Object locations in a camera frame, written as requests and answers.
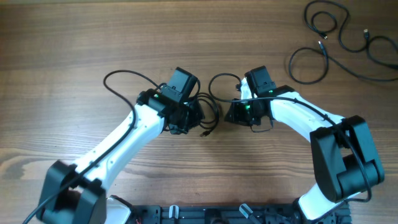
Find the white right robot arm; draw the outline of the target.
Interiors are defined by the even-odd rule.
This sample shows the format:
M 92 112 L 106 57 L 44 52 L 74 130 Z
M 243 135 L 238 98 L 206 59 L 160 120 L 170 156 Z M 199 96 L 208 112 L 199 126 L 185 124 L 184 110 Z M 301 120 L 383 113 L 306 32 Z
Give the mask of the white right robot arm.
M 265 66 L 245 73 L 225 121 L 259 126 L 264 117 L 284 123 L 311 145 L 315 185 L 296 201 L 302 220 L 315 223 L 357 195 L 384 181 L 385 173 L 367 122 L 344 118 L 302 98 L 293 88 L 276 86 Z

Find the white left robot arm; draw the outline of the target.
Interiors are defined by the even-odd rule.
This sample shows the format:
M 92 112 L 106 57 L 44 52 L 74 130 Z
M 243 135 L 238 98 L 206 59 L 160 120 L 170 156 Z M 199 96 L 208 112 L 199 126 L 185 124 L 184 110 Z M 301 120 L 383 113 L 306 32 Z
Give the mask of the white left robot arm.
M 43 223 L 128 223 L 131 206 L 107 192 L 118 174 L 147 143 L 165 128 L 186 134 L 203 116 L 190 94 L 200 82 L 176 68 L 170 81 L 143 91 L 126 119 L 94 149 L 67 164 L 54 162 L 47 170 L 37 208 L 24 220 Z

